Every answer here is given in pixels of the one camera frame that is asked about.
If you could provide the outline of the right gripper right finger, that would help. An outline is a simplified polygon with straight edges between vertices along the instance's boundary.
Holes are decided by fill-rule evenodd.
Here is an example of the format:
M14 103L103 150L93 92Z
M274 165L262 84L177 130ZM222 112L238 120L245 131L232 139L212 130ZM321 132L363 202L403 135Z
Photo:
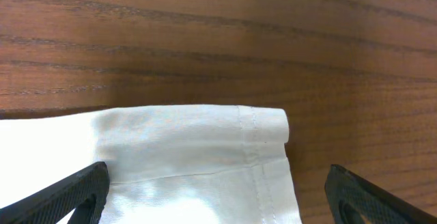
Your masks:
M331 165L324 190L336 224L436 224L432 216L341 165Z

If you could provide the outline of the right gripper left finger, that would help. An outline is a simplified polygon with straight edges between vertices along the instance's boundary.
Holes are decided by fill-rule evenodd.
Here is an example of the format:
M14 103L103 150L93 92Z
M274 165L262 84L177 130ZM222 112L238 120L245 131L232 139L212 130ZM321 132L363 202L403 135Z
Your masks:
M97 224L107 202L109 172L104 162L94 163L16 203L1 209L8 224Z

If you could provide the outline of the white t-shirt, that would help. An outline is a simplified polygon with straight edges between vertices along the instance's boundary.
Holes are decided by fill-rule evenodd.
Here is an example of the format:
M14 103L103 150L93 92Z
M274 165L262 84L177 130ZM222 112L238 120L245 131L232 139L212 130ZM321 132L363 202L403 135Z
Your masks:
M102 223L299 223L282 109L173 105L1 122L1 205L107 164Z

